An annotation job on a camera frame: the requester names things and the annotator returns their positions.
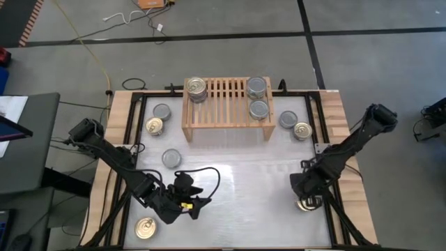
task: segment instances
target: white paper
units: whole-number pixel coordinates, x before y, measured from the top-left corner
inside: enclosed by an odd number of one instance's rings
[[[22,115],[28,97],[24,96],[1,96],[0,97],[0,116],[17,123]],[[0,142],[0,158],[5,155],[9,142]]]

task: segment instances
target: wooden slatted rack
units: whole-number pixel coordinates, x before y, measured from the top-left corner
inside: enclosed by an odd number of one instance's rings
[[[192,141],[194,129],[209,128],[262,128],[264,139],[270,139],[276,126],[270,78],[264,77],[267,84],[266,95],[263,98],[270,111],[268,117],[261,121],[249,115],[249,104],[252,100],[247,97],[245,91],[248,79],[248,77],[203,78],[208,97],[199,104],[193,103],[184,90],[181,128],[188,142]]]

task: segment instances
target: gold can lid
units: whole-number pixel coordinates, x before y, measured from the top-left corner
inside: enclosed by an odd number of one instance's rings
[[[152,237],[155,231],[156,222],[152,218],[140,219],[134,227],[135,234],[142,239],[148,239]]]
[[[162,129],[162,120],[159,118],[151,118],[147,120],[146,129],[150,134],[157,134]]]
[[[191,94],[200,94],[206,89],[206,83],[199,77],[191,77],[186,83],[186,90]]]
[[[294,126],[294,134],[300,139],[309,138],[311,137],[312,133],[313,129],[307,123],[300,122]]]

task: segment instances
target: yellow label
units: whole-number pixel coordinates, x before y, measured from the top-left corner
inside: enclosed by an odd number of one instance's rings
[[[193,204],[187,204],[187,203],[181,203],[181,207],[187,208],[187,209],[192,209],[192,208],[194,208],[194,205]]]

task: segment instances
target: gray floor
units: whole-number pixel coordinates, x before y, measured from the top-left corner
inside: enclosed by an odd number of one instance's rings
[[[134,6],[123,0],[62,0],[82,34],[105,28],[102,18]],[[313,31],[395,29],[446,26],[444,1],[305,1]],[[155,18],[170,36],[212,33],[302,31],[295,0],[177,1],[167,14]],[[93,38],[150,36],[146,20],[112,29]],[[74,38],[68,23],[46,1],[31,41]],[[314,43],[328,89],[339,89],[349,124],[371,103],[398,112],[397,129],[372,140],[359,154],[367,198],[380,244],[395,248],[444,250],[446,246],[446,147],[444,139],[415,143],[412,125],[423,106],[446,96],[446,33],[317,37]],[[144,79],[148,88],[182,84],[185,77],[270,76],[291,88],[317,89],[305,38],[262,38],[93,45],[104,63],[113,90],[129,77]],[[61,99],[105,106],[104,76],[80,45],[11,49],[8,94],[58,91]],[[84,117],[99,118],[100,110],[61,105],[55,137],[65,137]],[[52,149],[47,166],[69,172],[90,161]],[[79,178],[90,180],[95,165]],[[68,195],[58,193],[55,203]],[[76,244],[87,205],[77,199],[57,208],[51,219],[49,250]]]

